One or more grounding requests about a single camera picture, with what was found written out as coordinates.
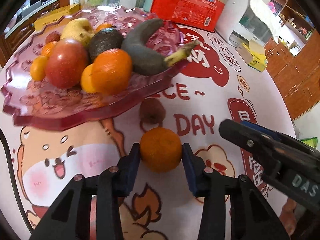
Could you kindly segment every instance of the cartoon dog mouth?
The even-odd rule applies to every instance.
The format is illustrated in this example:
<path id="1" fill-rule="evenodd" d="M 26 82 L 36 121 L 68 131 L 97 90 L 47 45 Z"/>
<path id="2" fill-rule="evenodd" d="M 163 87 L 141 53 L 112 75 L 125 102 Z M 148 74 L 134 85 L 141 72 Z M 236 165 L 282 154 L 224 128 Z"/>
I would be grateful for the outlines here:
<path id="1" fill-rule="evenodd" d="M 66 175 L 66 168 L 64 166 L 64 161 L 53 166 L 54 173 L 59 179 L 63 179 Z"/>

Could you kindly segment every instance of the barcode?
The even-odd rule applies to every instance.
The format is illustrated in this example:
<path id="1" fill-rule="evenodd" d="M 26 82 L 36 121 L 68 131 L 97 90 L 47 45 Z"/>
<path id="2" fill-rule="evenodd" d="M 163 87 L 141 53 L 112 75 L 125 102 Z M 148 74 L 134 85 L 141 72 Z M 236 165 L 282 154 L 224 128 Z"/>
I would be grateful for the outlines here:
<path id="1" fill-rule="evenodd" d="M 210 18 L 210 17 L 207 17 L 207 18 L 205 19 L 203 25 L 204 25 L 204 26 L 209 26 L 210 21 L 211 21 L 211 18 Z"/>
<path id="2" fill-rule="evenodd" d="M 259 63 L 259 62 L 256 61 L 256 60 L 253 60 L 253 61 L 251 62 L 251 64 L 254 65 L 254 66 L 257 65 L 258 63 Z"/>

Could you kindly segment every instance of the banana stem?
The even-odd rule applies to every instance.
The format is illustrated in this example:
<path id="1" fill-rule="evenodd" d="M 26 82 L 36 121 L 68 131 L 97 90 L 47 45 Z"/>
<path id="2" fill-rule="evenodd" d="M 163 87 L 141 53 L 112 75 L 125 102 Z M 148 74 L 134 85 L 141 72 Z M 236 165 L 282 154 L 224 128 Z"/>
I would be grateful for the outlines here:
<path id="1" fill-rule="evenodd" d="M 189 57 L 191 51 L 197 46 L 199 41 L 191 41 L 185 44 L 183 47 L 181 47 L 178 51 L 172 53 L 171 55 L 167 56 L 164 59 L 164 62 L 167 64 L 168 67 L 173 66 L 177 62 L 186 59 Z"/>

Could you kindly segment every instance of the red apple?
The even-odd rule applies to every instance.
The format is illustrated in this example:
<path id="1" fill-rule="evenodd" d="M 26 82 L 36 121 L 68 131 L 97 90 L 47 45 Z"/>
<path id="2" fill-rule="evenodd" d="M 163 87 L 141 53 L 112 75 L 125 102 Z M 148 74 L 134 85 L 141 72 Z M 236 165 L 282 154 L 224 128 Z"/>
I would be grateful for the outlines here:
<path id="1" fill-rule="evenodd" d="M 62 39 L 52 49 L 45 75 L 55 87 L 71 88 L 80 82 L 81 74 L 88 64 L 88 53 L 79 41 Z"/>

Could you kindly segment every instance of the cartoon dog nose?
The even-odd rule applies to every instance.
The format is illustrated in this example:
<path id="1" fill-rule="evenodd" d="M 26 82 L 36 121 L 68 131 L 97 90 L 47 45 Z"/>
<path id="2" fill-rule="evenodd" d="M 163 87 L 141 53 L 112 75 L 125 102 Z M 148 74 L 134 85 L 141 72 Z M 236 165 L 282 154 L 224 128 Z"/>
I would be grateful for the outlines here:
<path id="1" fill-rule="evenodd" d="M 59 164 L 61 164 L 61 162 L 62 162 L 62 161 L 61 161 L 61 159 L 60 159 L 60 158 L 56 158 L 55 162 L 56 162 L 56 164 L 58 164 L 58 165 L 59 165 Z"/>

